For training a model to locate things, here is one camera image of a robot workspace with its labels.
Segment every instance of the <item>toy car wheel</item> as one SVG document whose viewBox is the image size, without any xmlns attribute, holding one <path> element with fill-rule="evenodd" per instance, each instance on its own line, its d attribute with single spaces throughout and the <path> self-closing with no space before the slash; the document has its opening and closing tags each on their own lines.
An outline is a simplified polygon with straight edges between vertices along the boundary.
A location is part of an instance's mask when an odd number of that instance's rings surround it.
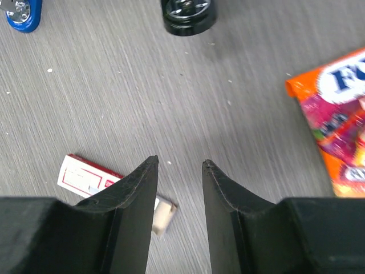
<svg viewBox="0 0 365 274">
<path fill-rule="evenodd" d="M 216 21 L 214 0 L 161 0 L 166 30 L 191 36 L 211 28 Z"/>
</svg>

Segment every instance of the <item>colorful candy wrapper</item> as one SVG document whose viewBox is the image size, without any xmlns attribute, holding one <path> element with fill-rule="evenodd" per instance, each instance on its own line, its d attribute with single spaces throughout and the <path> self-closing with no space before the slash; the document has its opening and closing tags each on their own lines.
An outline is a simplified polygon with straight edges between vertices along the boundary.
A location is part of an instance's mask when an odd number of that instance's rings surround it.
<svg viewBox="0 0 365 274">
<path fill-rule="evenodd" d="M 334 192 L 365 197 L 365 48 L 286 82 L 317 141 Z"/>
</svg>

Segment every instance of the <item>wood grain floor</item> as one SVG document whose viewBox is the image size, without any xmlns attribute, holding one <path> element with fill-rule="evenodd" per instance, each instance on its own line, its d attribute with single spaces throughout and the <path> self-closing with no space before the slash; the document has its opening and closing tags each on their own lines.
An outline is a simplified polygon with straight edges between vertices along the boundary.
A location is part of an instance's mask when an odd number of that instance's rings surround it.
<svg viewBox="0 0 365 274">
<path fill-rule="evenodd" d="M 123 174 L 158 155 L 159 193 L 179 212 L 152 236 L 147 273 L 191 274 L 210 273 L 204 159 L 273 202 L 332 195 L 285 80 L 364 46 L 363 1 L 217 5 L 189 38 L 163 29 L 158 1 L 44 1 L 27 35 L 2 18 L 0 194 L 74 204 L 56 185 L 65 154 Z"/>
</svg>

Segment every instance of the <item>cardboard packaging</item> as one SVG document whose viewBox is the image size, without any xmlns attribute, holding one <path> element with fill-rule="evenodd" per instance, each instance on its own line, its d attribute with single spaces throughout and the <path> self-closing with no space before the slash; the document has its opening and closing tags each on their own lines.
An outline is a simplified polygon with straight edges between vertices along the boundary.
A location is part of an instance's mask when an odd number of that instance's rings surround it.
<svg viewBox="0 0 365 274">
<path fill-rule="evenodd" d="M 88 198 L 111 186 L 124 176 L 74 154 L 63 160 L 57 185 Z M 170 201 L 157 196 L 153 215 L 152 231 L 162 235 L 177 207 Z"/>
</svg>

